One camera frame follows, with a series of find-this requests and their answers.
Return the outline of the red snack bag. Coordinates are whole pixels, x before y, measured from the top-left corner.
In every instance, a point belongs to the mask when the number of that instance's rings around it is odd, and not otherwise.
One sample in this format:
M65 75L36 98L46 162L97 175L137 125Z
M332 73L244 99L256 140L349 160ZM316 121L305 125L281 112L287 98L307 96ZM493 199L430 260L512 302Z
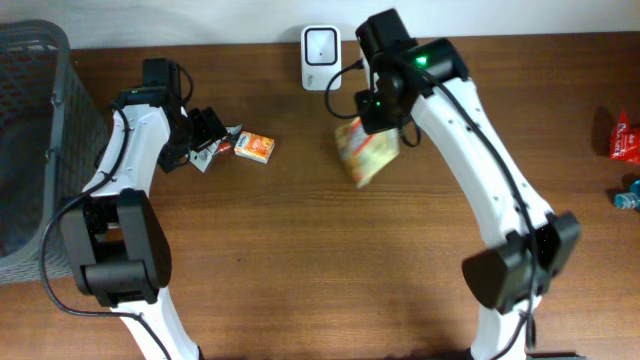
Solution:
M635 165L640 164L639 128L631 125L625 111L620 113L611 132L609 158Z

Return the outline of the blue liquid bottle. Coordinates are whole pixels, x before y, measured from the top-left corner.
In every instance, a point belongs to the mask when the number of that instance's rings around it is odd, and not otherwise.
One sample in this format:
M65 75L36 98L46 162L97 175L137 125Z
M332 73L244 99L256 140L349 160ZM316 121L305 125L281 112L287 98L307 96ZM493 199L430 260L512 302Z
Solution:
M627 192L615 195L614 206L618 209L634 209L638 211L640 207L639 189L640 181L637 180L631 184Z

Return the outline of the grey orange snack packet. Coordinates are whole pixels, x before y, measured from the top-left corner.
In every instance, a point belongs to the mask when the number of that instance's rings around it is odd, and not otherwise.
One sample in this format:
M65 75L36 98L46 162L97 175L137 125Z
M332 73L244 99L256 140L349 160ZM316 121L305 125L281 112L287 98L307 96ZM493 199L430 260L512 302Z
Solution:
M205 173L209 168L209 165L218 155L228 153L235 147L235 143L242 131L242 125L239 124L234 127L227 127L226 130L230 133L229 136L225 136L214 141L199 152L190 152L189 162L200 172Z

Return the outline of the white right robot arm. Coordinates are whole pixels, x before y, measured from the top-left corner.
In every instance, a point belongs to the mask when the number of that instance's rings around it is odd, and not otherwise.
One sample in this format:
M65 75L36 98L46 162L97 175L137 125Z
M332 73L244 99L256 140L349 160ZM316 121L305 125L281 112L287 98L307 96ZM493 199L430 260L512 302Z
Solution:
M523 176L484 111L470 72L446 38L421 44L398 12L370 16L356 32L368 89L356 94L366 133L408 123L426 134L461 187L486 250L462 263L478 301L466 359L534 359L534 312L581 235Z

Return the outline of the orange tissue pack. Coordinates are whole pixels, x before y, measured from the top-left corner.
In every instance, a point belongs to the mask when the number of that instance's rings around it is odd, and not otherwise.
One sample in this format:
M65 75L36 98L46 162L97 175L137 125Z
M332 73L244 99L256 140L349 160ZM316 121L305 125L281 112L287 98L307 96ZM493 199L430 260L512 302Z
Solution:
M237 156L266 164L274 150L272 138L242 131L234 147Z

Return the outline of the yellow cookie snack bag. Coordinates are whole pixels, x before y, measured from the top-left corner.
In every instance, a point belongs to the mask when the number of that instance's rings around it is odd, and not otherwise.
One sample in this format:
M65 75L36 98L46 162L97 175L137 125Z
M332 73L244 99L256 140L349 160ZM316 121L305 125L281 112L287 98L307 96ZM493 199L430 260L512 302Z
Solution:
M366 186L400 153L396 130L367 134L359 117L338 126L334 135L338 154L357 188Z

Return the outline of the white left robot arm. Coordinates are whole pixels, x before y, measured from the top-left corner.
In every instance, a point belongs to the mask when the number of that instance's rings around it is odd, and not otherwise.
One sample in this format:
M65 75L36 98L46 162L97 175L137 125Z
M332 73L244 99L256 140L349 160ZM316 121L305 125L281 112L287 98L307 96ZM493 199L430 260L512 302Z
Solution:
M95 175L54 217L79 291L101 307L82 316L121 319L147 359L203 356L171 299L171 250L149 200L157 168L169 173L232 138L212 108L188 109L188 76L170 59L144 60L141 85L112 105Z

